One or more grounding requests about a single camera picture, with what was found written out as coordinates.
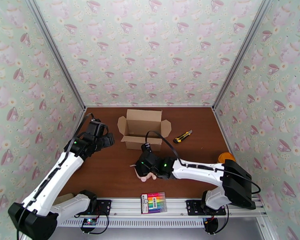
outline teapot pattern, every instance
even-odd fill
[[[300,239],[300,1],[266,16],[216,112],[279,239]]]
[[[58,20],[69,17],[65,0],[47,3]],[[64,45],[71,55],[84,47],[74,40]],[[93,73],[81,76],[89,80]],[[22,202],[52,168],[55,160],[47,158],[59,155],[72,137],[80,111],[26,2],[0,0],[0,222],[12,202]],[[6,223],[0,224],[0,239],[12,237],[14,226]]]
[[[45,10],[42,15],[87,106],[211,106],[261,1],[37,4]],[[47,56],[39,51],[31,57]],[[147,93],[147,83],[157,85]],[[167,102],[169,93],[175,95]]]

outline yellow utility knife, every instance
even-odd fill
[[[185,132],[183,135],[175,138],[173,140],[174,143],[181,143],[182,141],[184,141],[190,134],[192,134],[192,130],[188,131],[188,132]]]

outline floral wallpaper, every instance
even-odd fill
[[[300,239],[300,0],[274,0],[218,116],[280,239]]]
[[[262,0],[36,0],[87,106],[211,106]]]
[[[54,165],[81,107],[23,0],[0,0],[0,239],[8,217]]]

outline wooden tabletop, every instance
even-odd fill
[[[169,120],[172,131],[167,140],[175,147],[184,160],[202,163],[216,163],[218,156],[228,149],[210,108],[138,108],[143,110],[162,110],[162,120]],[[141,182],[135,174],[133,165],[139,158],[141,150],[127,150],[120,142],[117,122],[120,116],[126,116],[127,108],[89,108],[96,118],[107,124],[114,134],[115,145],[95,152],[87,158],[82,167],[76,171],[60,195],[77,194],[89,190],[98,197],[139,197],[142,193],[166,192],[171,198],[201,198],[205,190],[215,186],[194,180],[147,180]],[[82,128],[85,131],[88,122]],[[172,140],[186,131],[193,133],[180,144]],[[170,148],[162,142],[160,157],[173,156]]]

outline open cardboard box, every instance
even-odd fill
[[[145,136],[149,130],[158,131],[164,138],[171,132],[171,122],[161,121],[162,111],[127,110],[127,117],[118,119],[118,129],[123,135],[121,142],[127,149],[141,150]],[[149,133],[148,143],[153,151],[160,151],[162,139],[154,133]]]

